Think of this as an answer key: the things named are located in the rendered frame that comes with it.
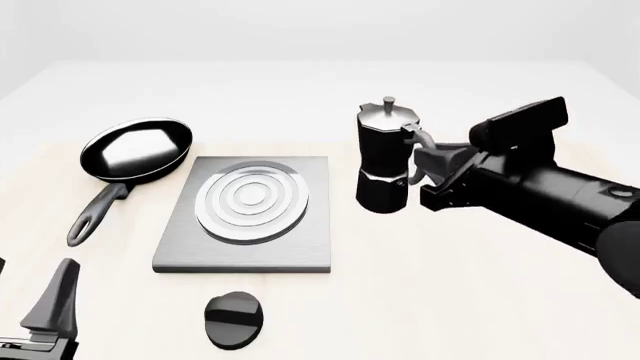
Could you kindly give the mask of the flat grey stove plate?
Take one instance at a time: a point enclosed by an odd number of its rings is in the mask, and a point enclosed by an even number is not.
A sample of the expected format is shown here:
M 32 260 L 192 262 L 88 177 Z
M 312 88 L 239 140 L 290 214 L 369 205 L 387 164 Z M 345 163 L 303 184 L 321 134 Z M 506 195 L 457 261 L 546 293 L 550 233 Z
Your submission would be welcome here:
M 199 156 L 152 259 L 157 273 L 328 273 L 325 156 Z

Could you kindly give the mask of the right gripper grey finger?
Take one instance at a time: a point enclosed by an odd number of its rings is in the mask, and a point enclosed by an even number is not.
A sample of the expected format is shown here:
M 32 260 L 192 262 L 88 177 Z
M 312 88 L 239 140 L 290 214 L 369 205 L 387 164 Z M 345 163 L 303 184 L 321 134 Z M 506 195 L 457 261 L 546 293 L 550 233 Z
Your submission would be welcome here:
M 437 143 L 435 148 L 417 147 L 413 155 L 416 171 L 412 185 L 427 176 L 439 186 L 473 157 L 473 146 L 469 143 Z

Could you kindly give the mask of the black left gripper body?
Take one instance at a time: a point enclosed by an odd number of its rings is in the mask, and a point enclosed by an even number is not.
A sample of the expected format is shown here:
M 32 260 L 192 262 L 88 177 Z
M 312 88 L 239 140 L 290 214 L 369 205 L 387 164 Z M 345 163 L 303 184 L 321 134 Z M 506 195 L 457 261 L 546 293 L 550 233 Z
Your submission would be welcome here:
M 31 332 L 30 338 L 0 337 L 0 360 L 74 360 L 78 331 Z

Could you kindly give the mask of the round black stove knob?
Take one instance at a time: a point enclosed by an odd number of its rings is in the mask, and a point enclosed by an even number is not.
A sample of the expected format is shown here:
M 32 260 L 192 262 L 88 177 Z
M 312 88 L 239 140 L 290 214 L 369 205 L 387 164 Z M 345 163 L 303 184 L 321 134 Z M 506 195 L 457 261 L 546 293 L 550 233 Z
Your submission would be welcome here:
M 210 299 L 204 310 L 205 332 L 221 350 L 239 350 L 251 344 L 264 324 L 259 300 L 243 291 Z

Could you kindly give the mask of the black frying pan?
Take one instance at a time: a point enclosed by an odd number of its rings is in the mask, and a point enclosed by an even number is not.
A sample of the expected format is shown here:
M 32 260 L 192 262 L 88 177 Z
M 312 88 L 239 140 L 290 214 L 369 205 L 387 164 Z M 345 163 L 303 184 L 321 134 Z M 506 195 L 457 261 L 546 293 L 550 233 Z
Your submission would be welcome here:
M 148 117 L 123 122 L 97 134 L 82 149 L 85 173 L 106 182 L 71 226 L 66 242 L 76 247 L 101 224 L 112 203 L 126 199 L 137 185 L 167 176 L 186 159 L 193 133 L 184 122 Z

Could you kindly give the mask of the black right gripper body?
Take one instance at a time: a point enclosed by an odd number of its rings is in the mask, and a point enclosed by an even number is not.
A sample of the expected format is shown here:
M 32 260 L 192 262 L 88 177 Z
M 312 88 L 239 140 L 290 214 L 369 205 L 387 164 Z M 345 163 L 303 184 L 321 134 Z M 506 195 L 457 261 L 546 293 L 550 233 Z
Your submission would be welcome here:
M 483 187 L 483 179 L 479 172 L 481 161 L 483 153 L 473 149 L 473 157 L 443 184 L 421 186 L 420 204 L 434 212 L 479 206 L 480 191 Z

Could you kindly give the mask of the black and silver moka pot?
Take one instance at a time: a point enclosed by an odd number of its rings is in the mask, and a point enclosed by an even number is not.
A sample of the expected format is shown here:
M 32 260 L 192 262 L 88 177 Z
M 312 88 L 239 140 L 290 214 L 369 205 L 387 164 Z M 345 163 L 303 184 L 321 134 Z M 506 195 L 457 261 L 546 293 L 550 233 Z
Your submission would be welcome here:
M 417 114 L 395 101 L 386 96 L 382 104 L 362 104 L 356 116 L 361 156 L 356 200 L 364 209 L 378 214 L 403 209 L 409 185 L 422 179 L 421 174 L 409 175 L 414 145 L 436 147 L 431 135 L 422 130 Z

